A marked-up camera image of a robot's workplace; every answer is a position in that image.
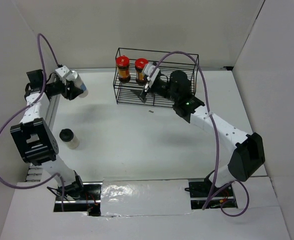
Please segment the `white bottle blue label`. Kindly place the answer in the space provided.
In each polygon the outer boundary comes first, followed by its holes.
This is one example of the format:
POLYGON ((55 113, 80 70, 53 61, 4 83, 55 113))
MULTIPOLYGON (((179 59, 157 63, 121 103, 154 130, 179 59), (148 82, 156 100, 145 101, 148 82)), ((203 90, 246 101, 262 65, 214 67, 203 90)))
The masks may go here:
POLYGON ((88 90, 86 85, 84 84, 82 78, 80 77, 80 75, 78 74, 78 72, 72 70, 71 71, 71 79, 74 83, 74 85, 83 91, 82 94, 79 95, 80 98, 85 98, 88 95, 88 90))

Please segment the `red lid chili jar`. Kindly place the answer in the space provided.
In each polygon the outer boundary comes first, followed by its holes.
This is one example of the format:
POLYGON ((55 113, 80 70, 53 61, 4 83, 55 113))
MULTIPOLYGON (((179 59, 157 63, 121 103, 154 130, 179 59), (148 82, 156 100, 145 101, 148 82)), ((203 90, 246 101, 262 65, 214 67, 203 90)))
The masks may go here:
POLYGON ((146 80, 144 79, 144 73, 143 73, 143 69, 146 64, 148 64, 148 60, 145 58, 138 58, 135 61, 136 82, 139 85, 144 85, 146 83, 146 80))

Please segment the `red lid sauce jar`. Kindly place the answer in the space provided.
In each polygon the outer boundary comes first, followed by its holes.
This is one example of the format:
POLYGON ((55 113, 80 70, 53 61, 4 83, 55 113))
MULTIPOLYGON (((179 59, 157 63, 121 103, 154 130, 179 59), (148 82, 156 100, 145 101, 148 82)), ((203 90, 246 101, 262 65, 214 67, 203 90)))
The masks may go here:
POLYGON ((116 58, 116 67, 118 70, 118 79, 122 83, 130 82, 131 75, 130 75, 130 60, 127 56, 121 55, 116 58))

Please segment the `black cap pellet bottle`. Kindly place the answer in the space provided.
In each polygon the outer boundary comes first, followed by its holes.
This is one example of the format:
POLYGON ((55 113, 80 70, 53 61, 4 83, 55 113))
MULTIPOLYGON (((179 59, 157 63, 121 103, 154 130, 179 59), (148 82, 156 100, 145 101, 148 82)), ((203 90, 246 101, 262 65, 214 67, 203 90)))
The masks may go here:
POLYGON ((76 149, 80 143, 74 132, 69 128, 62 129, 59 133, 59 138, 69 149, 72 150, 76 149))

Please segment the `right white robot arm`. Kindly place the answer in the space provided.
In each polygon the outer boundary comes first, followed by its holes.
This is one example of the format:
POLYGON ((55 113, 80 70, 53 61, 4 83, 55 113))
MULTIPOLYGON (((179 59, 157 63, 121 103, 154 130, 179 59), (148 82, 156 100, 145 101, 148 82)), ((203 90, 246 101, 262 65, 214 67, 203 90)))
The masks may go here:
POLYGON ((142 102, 146 102, 147 94, 173 101, 173 110, 179 117, 207 133, 216 134, 219 144, 232 154, 227 165, 206 177, 205 191, 208 195, 216 196, 229 182, 247 181, 265 163, 262 137, 256 132, 249 134, 239 130, 209 111, 191 93, 191 83, 184 71, 173 71, 166 81, 161 79, 159 70, 143 70, 142 75, 146 82, 144 89, 134 91, 142 102))

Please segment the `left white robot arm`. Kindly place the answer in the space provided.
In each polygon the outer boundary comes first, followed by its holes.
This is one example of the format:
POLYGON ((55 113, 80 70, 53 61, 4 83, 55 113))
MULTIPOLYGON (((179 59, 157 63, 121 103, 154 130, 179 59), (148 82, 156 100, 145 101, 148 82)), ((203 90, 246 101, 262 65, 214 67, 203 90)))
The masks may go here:
POLYGON ((80 176, 59 157, 58 143, 45 118, 52 97, 62 95, 71 101, 87 96, 88 91, 79 74, 67 66, 59 65, 54 74, 55 81, 47 84, 42 91, 43 71, 39 69, 27 73, 29 83, 24 98, 28 109, 19 124, 11 126, 10 134, 24 162, 42 167, 54 176, 57 191, 63 197, 78 200, 85 195, 86 188, 80 176))

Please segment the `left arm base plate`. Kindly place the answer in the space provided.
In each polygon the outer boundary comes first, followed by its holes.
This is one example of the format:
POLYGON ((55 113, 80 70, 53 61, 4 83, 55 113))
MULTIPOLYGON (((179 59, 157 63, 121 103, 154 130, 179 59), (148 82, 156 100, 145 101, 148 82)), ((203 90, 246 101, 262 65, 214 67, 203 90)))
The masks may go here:
POLYGON ((61 194, 54 190, 55 200, 53 211, 57 213, 82 212, 87 216, 99 217, 101 216, 101 188, 102 182, 85 182, 83 184, 83 191, 79 194, 79 197, 73 198, 65 194, 63 197, 63 208, 61 208, 61 194))

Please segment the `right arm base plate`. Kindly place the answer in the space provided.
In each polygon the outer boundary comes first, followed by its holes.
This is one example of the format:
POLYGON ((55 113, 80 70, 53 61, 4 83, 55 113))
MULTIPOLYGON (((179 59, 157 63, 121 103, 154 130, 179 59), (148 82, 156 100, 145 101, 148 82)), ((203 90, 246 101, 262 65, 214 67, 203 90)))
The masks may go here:
MULTIPOLYGON (((209 195, 211 185, 204 179, 189 180, 189 186, 185 191, 190 194, 191 209, 199 210, 203 207, 209 195)), ((224 203, 223 208, 236 208, 237 203, 235 194, 231 186, 222 190, 208 203, 206 209, 219 209, 224 203)))

